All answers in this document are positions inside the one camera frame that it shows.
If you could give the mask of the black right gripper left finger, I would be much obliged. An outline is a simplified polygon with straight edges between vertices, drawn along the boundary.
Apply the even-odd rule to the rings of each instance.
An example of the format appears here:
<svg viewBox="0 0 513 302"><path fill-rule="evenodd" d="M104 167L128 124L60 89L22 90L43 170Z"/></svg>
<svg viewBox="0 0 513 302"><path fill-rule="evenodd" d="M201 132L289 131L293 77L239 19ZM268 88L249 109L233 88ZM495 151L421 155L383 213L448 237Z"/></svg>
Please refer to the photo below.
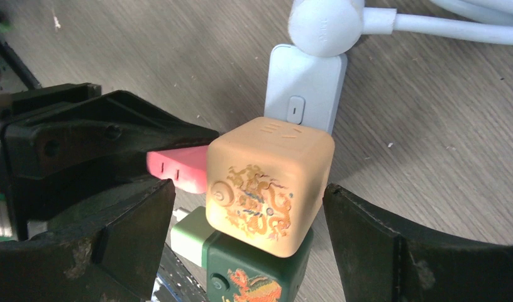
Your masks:
<svg viewBox="0 0 513 302"><path fill-rule="evenodd" d="M146 301L172 216L159 181L100 212L26 241L0 242L0 301Z"/></svg>

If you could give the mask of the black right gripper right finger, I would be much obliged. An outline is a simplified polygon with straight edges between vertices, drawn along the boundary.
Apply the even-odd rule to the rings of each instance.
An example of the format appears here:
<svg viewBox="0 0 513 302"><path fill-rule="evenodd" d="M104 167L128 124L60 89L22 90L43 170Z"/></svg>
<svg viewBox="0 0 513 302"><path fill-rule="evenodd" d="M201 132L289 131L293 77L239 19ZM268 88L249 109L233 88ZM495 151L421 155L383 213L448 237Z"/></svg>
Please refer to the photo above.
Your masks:
<svg viewBox="0 0 513 302"><path fill-rule="evenodd" d="M513 245L428 228L337 184L323 208L347 301L513 301Z"/></svg>

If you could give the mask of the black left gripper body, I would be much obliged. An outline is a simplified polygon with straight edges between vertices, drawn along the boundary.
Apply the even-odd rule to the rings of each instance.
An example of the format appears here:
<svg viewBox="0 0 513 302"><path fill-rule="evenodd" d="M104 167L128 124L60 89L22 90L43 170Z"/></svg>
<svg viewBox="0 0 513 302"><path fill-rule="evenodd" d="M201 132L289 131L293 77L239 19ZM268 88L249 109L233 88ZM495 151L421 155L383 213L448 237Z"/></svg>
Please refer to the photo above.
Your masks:
<svg viewBox="0 0 513 302"><path fill-rule="evenodd" d="M104 186L145 177L146 154L207 145L218 132L128 91L62 84L0 94L0 238Z"/></svg>

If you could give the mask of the pink small plug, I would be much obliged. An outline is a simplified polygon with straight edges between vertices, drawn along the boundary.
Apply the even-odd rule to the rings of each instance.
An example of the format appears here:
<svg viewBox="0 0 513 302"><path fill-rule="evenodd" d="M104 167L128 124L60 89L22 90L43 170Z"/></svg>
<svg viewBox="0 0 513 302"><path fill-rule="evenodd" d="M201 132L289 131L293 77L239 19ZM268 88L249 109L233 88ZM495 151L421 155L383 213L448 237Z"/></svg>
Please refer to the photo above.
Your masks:
<svg viewBox="0 0 513 302"><path fill-rule="evenodd" d="M206 154L208 145L148 152L149 173L159 179L171 179L176 188L203 194L207 188Z"/></svg>

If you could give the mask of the orange cube adapter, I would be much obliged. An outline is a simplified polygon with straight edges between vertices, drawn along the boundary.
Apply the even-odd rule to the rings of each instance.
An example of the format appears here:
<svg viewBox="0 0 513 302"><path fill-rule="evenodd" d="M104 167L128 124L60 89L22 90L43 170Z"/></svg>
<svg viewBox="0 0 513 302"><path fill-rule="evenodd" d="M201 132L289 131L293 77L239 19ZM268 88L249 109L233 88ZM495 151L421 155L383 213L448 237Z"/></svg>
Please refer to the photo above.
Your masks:
<svg viewBox="0 0 513 302"><path fill-rule="evenodd" d="M334 150L325 131L266 117L221 135L207 150L208 223L274 256L294 255L322 205Z"/></svg>

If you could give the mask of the light blue power strip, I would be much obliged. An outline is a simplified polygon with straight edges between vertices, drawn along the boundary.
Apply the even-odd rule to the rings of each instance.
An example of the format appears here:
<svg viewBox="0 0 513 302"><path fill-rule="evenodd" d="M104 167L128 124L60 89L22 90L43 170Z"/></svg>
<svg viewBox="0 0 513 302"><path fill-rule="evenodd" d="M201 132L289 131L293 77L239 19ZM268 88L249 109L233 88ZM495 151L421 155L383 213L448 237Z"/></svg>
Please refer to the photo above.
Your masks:
<svg viewBox="0 0 513 302"><path fill-rule="evenodd" d="M263 115L332 134L347 65L345 54L315 57L293 45L276 45Z"/></svg>

